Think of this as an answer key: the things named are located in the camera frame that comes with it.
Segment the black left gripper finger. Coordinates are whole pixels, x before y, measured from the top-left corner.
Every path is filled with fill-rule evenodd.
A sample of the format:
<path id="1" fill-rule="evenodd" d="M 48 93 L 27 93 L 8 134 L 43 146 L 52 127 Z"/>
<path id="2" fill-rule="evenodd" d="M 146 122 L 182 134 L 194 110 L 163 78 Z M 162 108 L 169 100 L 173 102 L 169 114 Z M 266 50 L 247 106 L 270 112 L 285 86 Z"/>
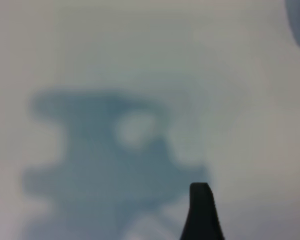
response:
<path id="1" fill-rule="evenodd" d="M 181 240 L 224 240 L 214 195 L 207 183 L 189 187 L 189 210 Z"/>

